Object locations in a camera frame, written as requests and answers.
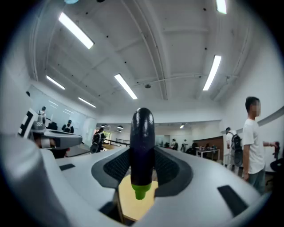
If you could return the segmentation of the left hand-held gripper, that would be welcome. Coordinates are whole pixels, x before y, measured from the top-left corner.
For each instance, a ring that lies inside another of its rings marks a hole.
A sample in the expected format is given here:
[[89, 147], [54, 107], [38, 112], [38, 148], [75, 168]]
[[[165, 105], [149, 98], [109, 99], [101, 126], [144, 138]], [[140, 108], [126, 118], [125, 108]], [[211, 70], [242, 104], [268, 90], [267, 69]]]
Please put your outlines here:
[[38, 121], [38, 114], [31, 108], [27, 111], [18, 129], [22, 138], [34, 141], [41, 149], [70, 148], [82, 143], [82, 136], [63, 131], [47, 129]]

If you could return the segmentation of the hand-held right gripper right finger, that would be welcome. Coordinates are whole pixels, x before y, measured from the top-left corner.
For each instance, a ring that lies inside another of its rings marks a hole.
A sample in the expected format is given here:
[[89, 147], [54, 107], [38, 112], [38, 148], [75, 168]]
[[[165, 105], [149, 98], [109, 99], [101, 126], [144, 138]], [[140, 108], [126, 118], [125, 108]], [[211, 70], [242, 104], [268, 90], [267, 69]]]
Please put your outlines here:
[[174, 178], [155, 191], [137, 227], [252, 227], [269, 199], [221, 164], [155, 148]]

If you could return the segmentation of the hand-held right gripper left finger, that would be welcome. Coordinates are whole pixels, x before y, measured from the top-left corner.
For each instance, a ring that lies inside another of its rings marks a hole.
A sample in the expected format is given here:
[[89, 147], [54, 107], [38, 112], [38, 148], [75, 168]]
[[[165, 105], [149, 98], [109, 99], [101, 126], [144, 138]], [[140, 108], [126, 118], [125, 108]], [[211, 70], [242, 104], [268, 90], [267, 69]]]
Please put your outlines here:
[[129, 169], [128, 147], [55, 159], [41, 150], [51, 187], [69, 227], [122, 227], [118, 186]]

